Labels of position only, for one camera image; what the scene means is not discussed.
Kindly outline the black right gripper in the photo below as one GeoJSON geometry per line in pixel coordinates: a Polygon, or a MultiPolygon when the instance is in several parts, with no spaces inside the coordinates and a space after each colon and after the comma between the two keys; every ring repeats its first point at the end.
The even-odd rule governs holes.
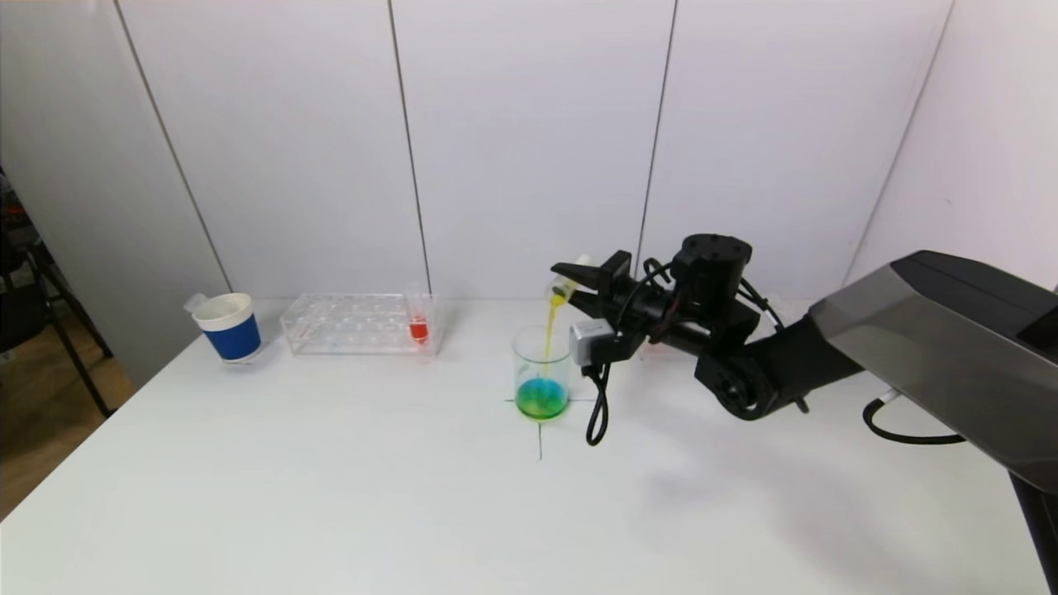
{"type": "Polygon", "coordinates": [[[645,262],[640,276],[631,266],[631,254],[619,251],[600,267],[603,285],[596,293],[577,290],[596,289],[598,267],[590,262],[558,263],[551,290],[574,290],[567,304],[590,319],[604,319],[618,335],[662,335],[673,321],[671,305],[675,300],[675,281],[671,262],[645,262]]]}

